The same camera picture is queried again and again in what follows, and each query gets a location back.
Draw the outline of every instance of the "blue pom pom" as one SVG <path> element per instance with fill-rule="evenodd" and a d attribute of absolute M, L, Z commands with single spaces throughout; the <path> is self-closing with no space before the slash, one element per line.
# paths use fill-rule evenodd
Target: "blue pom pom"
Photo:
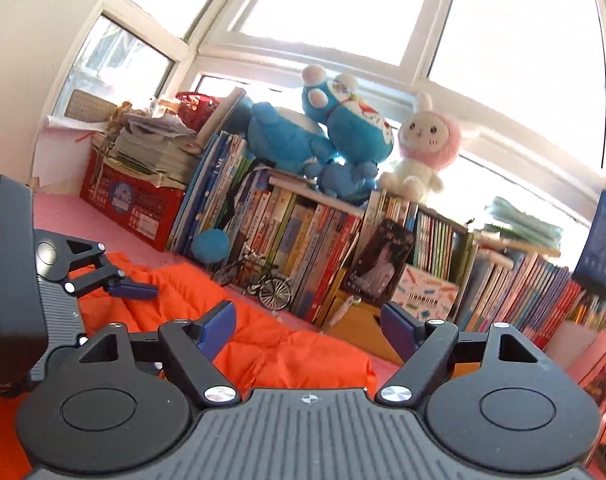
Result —
<path fill-rule="evenodd" d="M 194 237 L 190 249 L 198 261 L 215 264 L 229 256 L 230 245 L 221 229 L 209 229 Z"/>

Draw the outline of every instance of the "white wall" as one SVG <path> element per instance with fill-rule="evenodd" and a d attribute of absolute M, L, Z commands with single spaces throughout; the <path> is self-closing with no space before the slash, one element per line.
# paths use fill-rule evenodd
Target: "white wall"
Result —
<path fill-rule="evenodd" d="M 0 172 L 28 183 L 36 132 L 99 0 L 0 0 Z"/>

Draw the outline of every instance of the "window frame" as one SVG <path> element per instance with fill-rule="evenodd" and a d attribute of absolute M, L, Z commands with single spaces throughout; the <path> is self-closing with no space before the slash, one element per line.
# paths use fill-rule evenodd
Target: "window frame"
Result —
<path fill-rule="evenodd" d="M 199 45 L 203 42 L 219 10 L 226 2 L 227 0 L 207 0 L 201 12 L 194 16 L 188 33 L 185 37 L 180 38 L 165 30 L 150 14 L 131 0 L 99 0 L 76 35 L 52 85 L 44 110 L 49 110 L 51 113 L 54 109 L 76 56 L 100 16 L 116 23 L 171 60 L 169 70 L 159 81 L 157 95 L 176 93 L 181 88 L 185 76 L 193 64 Z"/>
<path fill-rule="evenodd" d="M 482 160 L 493 171 L 537 189 L 582 221 L 592 219 L 604 174 L 517 121 L 427 78 L 452 0 L 424 0 L 399 66 L 331 48 L 243 34 L 242 22 L 256 2 L 227 0 L 199 46 L 183 89 L 200 75 L 261 80 L 296 88 L 301 86 L 301 68 L 320 63 L 331 75 L 340 72 L 355 75 L 364 98 L 385 116 L 399 122 L 410 113 L 415 96 L 428 92 L 435 109 L 480 126 L 478 137 L 464 140 L 465 156 Z M 602 26 L 606 77 L 606 0 L 596 0 L 596 6 Z M 604 135 L 606 167 L 606 123 Z"/>

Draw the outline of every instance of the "magazine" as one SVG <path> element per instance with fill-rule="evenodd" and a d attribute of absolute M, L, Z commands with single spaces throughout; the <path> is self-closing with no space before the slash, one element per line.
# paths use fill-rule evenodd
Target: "magazine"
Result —
<path fill-rule="evenodd" d="M 384 219 L 350 270 L 341 288 L 382 305 L 392 297 L 414 246 L 414 235 L 390 219 Z"/>

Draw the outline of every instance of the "circular cap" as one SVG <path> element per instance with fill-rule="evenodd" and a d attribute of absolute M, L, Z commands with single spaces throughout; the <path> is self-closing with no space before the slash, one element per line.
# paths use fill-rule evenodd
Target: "circular cap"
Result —
<path fill-rule="evenodd" d="M 387 402 L 405 402 L 412 398 L 412 392 L 405 386 L 386 386 L 381 390 L 381 398 Z"/>
<path fill-rule="evenodd" d="M 54 265 L 58 258 L 56 249 L 46 242 L 38 244 L 38 247 L 36 247 L 36 256 L 46 265 Z"/>
<path fill-rule="evenodd" d="M 209 402 L 229 402 L 234 400 L 236 396 L 237 392 L 229 386 L 212 386 L 205 390 L 205 398 Z"/>
<path fill-rule="evenodd" d="M 92 406 L 101 405 L 100 410 Z M 97 388 L 80 392 L 65 401 L 61 416 L 81 431 L 106 431 L 125 424 L 136 411 L 134 397 L 120 390 Z"/>
<path fill-rule="evenodd" d="M 549 424 L 557 413 L 545 395 L 526 388 L 505 388 L 481 399 L 481 413 L 495 426 L 528 431 Z"/>

